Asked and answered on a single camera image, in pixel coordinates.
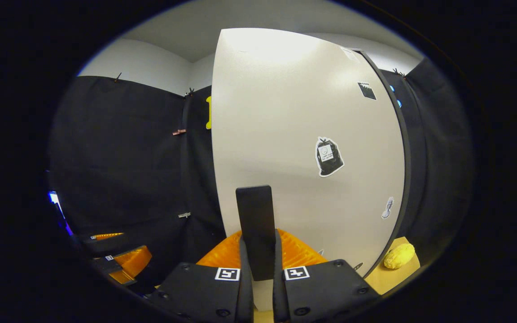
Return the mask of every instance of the yellow clip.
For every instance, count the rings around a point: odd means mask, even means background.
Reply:
[[[207,122],[207,129],[211,129],[211,97],[207,98],[207,102],[209,103],[209,122]]]

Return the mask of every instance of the black fabric backdrop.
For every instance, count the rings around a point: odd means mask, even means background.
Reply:
[[[429,59],[406,76],[382,73],[402,103],[411,145],[411,188],[398,237],[407,237],[427,264],[468,211],[475,167],[470,126],[451,82]]]
[[[152,286],[178,262],[196,262],[224,239],[205,129],[209,95],[210,88],[193,94],[191,129],[172,135],[181,125],[184,97],[80,76],[53,122],[49,180],[69,225],[77,235],[122,231],[137,246],[147,245],[153,258],[137,280]],[[178,217],[185,212],[191,216]]]

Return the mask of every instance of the black metal plate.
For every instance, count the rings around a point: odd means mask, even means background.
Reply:
[[[379,297],[342,259],[306,266],[296,277],[285,278],[291,323],[337,321]]]
[[[195,322],[235,322],[240,281],[216,280],[218,268],[181,262],[149,300]]]

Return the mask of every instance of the blue led light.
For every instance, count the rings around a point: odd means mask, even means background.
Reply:
[[[67,223],[67,219],[65,219],[65,215],[63,215],[63,210],[61,209],[61,204],[59,203],[59,197],[57,197],[57,192],[55,192],[55,191],[49,192],[49,199],[51,200],[52,203],[55,203],[59,206],[59,211],[61,212],[61,216],[63,216],[63,219],[65,220],[67,233],[69,233],[69,235],[72,236],[73,231],[71,231],[71,228],[69,227],[69,223]]]

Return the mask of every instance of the black sticker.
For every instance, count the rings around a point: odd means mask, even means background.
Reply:
[[[365,82],[359,82],[359,87],[360,90],[363,92],[363,96],[372,100],[376,100],[376,96],[374,95],[374,92],[372,91],[370,84]]]
[[[308,270],[306,270],[305,266],[298,266],[296,268],[285,269],[285,277],[287,280],[294,280],[308,278],[310,275],[308,274]]]
[[[318,137],[316,142],[314,157],[318,164],[318,175],[327,177],[334,174],[344,166],[344,160],[338,150],[338,145],[330,138]]]

